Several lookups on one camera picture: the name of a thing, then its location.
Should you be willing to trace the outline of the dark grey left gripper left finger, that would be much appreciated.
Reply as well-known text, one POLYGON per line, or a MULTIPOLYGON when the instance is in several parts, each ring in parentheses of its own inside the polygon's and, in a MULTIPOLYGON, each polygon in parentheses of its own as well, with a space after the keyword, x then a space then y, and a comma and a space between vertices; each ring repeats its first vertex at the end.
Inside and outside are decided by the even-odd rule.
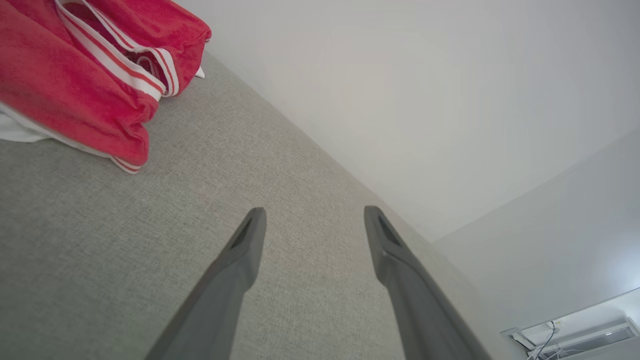
POLYGON ((247 212, 145 360, 229 360, 243 297, 258 278, 266 222, 264 208, 247 212))

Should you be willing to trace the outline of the grey fabric sofa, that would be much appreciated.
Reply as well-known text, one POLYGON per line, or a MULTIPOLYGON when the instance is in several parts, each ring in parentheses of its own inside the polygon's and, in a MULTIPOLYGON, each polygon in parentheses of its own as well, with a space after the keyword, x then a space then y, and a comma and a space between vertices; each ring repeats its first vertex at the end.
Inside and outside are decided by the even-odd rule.
POLYGON ((232 360, 404 360, 363 212, 380 207, 494 360, 478 290, 374 191, 206 53, 138 174, 0 140, 0 360, 141 360, 247 212, 267 227, 232 360))

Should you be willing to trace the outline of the white ceiling light fixture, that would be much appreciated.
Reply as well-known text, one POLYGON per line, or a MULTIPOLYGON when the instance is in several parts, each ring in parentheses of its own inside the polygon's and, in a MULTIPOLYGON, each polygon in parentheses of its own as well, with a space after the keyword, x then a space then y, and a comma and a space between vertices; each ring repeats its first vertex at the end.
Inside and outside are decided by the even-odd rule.
POLYGON ((631 317, 620 317, 593 326, 569 326, 554 319, 526 329, 502 332, 520 346, 526 360, 561 360, 640 337, 640 326, 631 317))

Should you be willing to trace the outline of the red and white jersey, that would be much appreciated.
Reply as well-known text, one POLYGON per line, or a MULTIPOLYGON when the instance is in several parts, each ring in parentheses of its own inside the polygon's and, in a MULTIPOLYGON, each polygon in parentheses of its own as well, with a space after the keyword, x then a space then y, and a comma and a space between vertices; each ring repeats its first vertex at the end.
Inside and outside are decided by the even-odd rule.
POLYGON ((211 28, 173 0, 0 0, 0 139, 137 173, 162 98, 205 78, 211 28))

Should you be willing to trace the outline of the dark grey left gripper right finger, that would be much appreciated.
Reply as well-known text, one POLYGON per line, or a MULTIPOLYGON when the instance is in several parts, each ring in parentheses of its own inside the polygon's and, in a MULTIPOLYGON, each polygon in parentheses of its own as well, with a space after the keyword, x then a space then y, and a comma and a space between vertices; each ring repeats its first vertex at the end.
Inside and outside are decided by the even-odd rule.
POLYGON ((384 212, 366 205, 364 224, 375 275, 390 296, 406 360, 492 360, 384 212))

